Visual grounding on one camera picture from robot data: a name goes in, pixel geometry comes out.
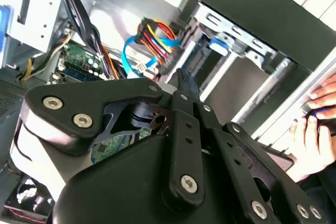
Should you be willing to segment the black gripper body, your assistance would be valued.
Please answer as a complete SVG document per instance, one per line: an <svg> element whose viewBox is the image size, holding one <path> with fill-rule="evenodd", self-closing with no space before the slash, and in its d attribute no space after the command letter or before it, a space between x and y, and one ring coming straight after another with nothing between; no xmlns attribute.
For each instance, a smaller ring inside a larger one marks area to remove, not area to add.
<svg viewBox="0 0 336 224"><path fill-rule="evenodd" d="M250 223L199 134L149 136L75 175L53 223Z"/></svg>

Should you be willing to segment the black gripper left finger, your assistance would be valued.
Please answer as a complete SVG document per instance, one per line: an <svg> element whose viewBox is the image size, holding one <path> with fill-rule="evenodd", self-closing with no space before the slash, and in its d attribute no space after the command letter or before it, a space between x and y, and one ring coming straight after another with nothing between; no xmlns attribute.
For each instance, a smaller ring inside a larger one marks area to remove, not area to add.
<svg viewBox="0 0 336 224"><path fill-rule="evenodd" d="M150 136L200 135L187 76L178 71L172 93L146 78L36 87L25 96L23 124L58 153L72 157L88 154L105 138L142 128L151 129Z"/></svg>

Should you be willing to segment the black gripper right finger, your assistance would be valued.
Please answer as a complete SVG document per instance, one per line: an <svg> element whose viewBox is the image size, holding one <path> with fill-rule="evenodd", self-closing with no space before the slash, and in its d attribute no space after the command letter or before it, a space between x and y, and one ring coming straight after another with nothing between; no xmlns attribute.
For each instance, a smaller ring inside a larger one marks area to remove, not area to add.
<svg viewBox="0 0 336 224"><path fill-rule="evenodd" d="M233 193L234 223L327 223L311 198L236 123L221 126L210 106L200 101L192 76L186 86L196 100L196 117L222 160Z"/></svg>

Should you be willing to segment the person left hand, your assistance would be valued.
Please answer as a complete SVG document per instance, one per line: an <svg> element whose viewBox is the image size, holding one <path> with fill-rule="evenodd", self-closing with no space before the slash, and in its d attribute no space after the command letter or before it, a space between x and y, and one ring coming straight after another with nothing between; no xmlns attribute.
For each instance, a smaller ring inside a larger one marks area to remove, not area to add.
<svg viewBox="0 0 336 224"><path fill-rule="evenodd" d="M321 87L310 94L309 107L312 109L335 105L335 75L322 83Z"/></svg>

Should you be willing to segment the person right hand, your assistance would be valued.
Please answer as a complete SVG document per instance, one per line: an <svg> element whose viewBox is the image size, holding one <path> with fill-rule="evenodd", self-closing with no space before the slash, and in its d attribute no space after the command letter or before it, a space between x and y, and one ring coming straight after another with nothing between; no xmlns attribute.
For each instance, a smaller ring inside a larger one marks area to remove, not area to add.
<svg viewBox="0 0 336 224"><path fill-rule="evenodd" d="M318 126L314 116L293 122L289 143L294 165L287 170L287 175L296 183L335 162L335 137L328 127Z"/></svg>

